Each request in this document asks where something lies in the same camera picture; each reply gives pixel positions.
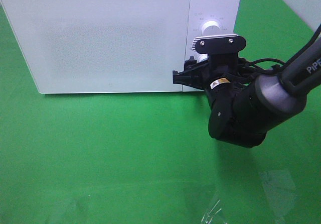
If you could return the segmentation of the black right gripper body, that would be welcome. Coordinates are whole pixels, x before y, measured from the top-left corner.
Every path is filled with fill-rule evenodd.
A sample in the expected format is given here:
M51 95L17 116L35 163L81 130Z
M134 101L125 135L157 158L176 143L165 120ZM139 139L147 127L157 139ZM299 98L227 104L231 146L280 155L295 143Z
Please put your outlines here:
M206 66L201 70L203 89L210 108L222 94L238 92L253 80L253 72L245 69L247 61L237 53L209 55Z

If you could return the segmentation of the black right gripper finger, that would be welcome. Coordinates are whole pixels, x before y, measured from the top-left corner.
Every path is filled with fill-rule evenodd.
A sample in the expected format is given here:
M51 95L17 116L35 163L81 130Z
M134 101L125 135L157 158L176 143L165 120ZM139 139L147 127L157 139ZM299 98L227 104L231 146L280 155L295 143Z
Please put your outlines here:
M195 68L177 72L173 70L173 84L209 91L210 72L208 68Z
M208 62L208 59L198 63L197 59L195 59L194 56L190 56L190 58L184 62L184 70L189 70L189 69L201 66L207 62Z

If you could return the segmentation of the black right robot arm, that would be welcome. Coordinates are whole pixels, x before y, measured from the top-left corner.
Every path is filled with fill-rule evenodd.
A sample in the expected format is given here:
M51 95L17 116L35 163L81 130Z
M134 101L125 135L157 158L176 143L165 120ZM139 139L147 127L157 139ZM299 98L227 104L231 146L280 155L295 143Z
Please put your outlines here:
M269 130L302 112L308 93L320 85L320 30L288 61L272 59L269 69L239 57L246 40L236 34L203 36L173 83L205 92L211 114L209 135L219 141L252 148Z

